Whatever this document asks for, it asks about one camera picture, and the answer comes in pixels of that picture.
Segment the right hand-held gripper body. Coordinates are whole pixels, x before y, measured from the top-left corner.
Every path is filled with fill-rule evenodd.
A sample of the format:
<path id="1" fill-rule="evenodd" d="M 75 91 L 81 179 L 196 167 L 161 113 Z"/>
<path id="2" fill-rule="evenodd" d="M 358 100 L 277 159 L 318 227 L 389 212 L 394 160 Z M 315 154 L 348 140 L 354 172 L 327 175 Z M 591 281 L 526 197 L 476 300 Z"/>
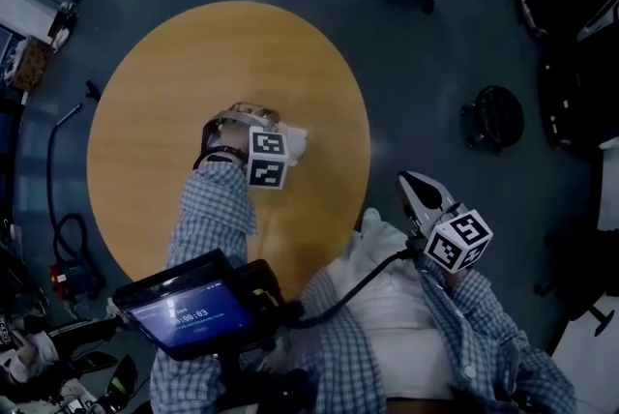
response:
<path id="1" fill-rule="evenodd" d="M 448 273 L 457 273 L 478 261 L 493 232 L 477 210 L 457 215 L 452 211 L 450 215 L 430 227 L 423 255 Z"/>

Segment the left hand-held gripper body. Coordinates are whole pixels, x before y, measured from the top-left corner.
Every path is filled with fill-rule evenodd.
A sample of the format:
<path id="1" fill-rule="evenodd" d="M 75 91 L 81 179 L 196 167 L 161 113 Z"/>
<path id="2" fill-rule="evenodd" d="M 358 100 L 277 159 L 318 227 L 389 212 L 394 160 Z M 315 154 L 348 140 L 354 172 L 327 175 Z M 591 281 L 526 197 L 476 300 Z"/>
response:
<path id="1" fill-rule="evenodd" d="M 250 127 L 247 154 L 230 147 L 212 145 L 221 125 L 228 120 L 244 122 Z M 245 102 L 237 102 L 219 112 L 203 126 L 201 159 L 240 166 L 252 187 L 282 188 L 290 156 L 279 114 L 264 105 Z"/>

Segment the person's left hand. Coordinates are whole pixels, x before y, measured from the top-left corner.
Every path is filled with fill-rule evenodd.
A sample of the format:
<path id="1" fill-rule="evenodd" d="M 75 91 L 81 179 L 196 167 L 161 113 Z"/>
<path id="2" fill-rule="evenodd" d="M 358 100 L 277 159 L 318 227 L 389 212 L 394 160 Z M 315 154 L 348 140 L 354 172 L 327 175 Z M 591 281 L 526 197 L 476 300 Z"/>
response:
<path id="1" fill-rule="evenodd" d="M 212 145 L 230 147 L 247 154 L 249 141 L 250 127 L 244 122 L 228 120 L 221 125 Z"/>

